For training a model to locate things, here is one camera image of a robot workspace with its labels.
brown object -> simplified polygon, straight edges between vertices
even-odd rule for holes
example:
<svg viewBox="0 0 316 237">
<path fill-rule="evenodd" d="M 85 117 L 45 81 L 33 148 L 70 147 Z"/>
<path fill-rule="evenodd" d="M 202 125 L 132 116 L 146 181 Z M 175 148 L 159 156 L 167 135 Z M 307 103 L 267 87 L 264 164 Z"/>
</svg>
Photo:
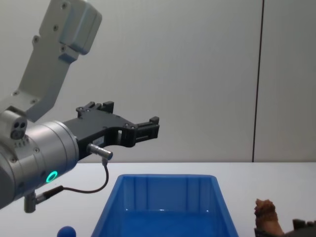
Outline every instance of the brown object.
<svg viewBox="0 0 316 237">
<path fill-rule="evenodd" d="M 284 232 L 278 223 L 276 207 L 270 200 L 256 200 L 255 207 L 256 226 L 275 236 L 282 236 Z"/>
</svg>

blue ball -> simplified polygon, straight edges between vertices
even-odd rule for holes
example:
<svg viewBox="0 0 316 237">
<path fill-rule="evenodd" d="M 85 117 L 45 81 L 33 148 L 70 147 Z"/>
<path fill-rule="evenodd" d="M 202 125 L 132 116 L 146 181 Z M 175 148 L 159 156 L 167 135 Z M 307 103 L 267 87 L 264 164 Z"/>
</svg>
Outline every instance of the blue ball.
<svg viewBox="0 0 316 237">
<path fill-rule="evenodd" d="M 65 226 L 59 230 L 57 237 L 76 237 L 76 231 L 71 226 Z"/>
</svg>

white wall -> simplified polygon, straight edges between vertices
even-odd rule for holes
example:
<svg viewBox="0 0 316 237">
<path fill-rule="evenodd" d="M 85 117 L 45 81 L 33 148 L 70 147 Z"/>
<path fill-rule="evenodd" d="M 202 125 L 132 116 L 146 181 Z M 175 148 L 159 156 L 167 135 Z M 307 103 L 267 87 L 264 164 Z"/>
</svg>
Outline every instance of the white wall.
<svg viewBox="0 0 316 237">
<path fill-rule="evenodd" d="M 40 121 L 113 100 L 132 122 L 161 118 L 157 140 L 110 147 L 113 161 L 251 161 L 261 0 L 89 2 L 103 14 L 94 46 Z M 0 99 L 18 86 L 47 6 L 1 1 Z"/>
<path fill-rule="evenodd" d="M 315 10 L 265 2 L 255 161 L 316 161 Z"/>
</svg>

green indicator light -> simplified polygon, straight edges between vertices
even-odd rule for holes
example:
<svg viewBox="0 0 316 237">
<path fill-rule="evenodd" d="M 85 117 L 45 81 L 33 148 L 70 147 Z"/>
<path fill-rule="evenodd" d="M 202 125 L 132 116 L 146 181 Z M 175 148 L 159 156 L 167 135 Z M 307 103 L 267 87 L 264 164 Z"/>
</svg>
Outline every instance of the green indicator light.
<svg viewBox="0 0 316 237">
<path fill-rule="evenodd" d="M 48 177 L 47 177 L 47 179 L 46 179 L 46 182 L 49 183 L 49 182 L 53 181 L 53 180 L 57 177 L 57 175 L 58 175 L 57 171 L 51 172 L 51 173 L 48 175 Z"/>
</svg>

blue storage container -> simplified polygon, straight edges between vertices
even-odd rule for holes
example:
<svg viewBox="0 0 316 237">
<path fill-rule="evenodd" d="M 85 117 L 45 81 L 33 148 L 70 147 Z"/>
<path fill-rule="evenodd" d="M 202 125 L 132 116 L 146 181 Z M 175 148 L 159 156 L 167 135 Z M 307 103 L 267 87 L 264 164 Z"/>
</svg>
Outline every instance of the blue storage container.
<svg viewBox="0 0 316 237">
<path fill-rule="evenodd" d="M 238 237 L 217 179 L 121 175 L 92 237 Z"/>
</svg>

